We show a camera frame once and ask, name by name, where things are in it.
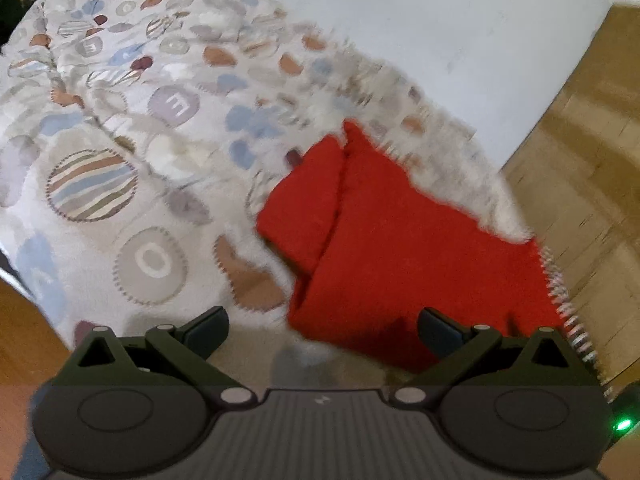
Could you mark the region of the patterned white duvet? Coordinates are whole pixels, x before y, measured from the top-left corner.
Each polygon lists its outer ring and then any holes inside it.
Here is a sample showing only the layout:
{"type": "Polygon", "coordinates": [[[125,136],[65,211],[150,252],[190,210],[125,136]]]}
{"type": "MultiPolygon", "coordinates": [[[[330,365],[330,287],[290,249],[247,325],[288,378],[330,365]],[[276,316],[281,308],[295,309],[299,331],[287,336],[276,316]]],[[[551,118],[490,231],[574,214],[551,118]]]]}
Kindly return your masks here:
{"type": "Polygon", "coordinates": [[[286,326],[294,280],[255,219],[359,119],[421,190],[529,236],[471,129],[276,0],[32,0],[1,50],[1,248],[66,347],[224,307],[216,367],[254,390],[397,374],[286,326]]]}

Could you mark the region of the black white striped bedsheet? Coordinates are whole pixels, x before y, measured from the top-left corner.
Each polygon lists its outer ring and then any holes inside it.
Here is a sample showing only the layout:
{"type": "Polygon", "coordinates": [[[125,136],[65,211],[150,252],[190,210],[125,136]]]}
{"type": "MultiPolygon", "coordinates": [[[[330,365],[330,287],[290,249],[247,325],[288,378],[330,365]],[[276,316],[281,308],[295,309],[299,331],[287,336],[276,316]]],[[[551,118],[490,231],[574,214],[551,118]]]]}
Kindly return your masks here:
{"type": "Polygon", "coordinates": [[[590,337],[590,333],[574,308],[572,300],[570,300],[570,292],[564,283],[563,274],[547,246],[542,246],[539,249],[539,259],[546,276],[548,296],[555,307],[556,313],[561,318],[563,335],[582,361],[582,364],[600,382],[605,399],[612,401],[614,399],[613,389],[605,381],[600,367],[599,353],[590,337]]]}

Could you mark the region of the red long-sleeved child's dress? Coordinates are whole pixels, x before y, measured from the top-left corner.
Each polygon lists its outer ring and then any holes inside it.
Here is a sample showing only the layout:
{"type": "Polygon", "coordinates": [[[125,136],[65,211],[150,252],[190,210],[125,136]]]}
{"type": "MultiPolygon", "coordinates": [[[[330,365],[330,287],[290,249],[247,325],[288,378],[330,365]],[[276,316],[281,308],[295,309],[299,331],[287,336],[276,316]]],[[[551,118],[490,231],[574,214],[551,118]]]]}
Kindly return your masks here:
{"type": "Polygon", "coordinates": [[[296,276],[288,324],[303,337],[424,372],[433,308],[506,336],[558,328],[533,240],[510,243],[418,191],[356,122],[325,136],[270,193],[259,235],[296,276]]]}

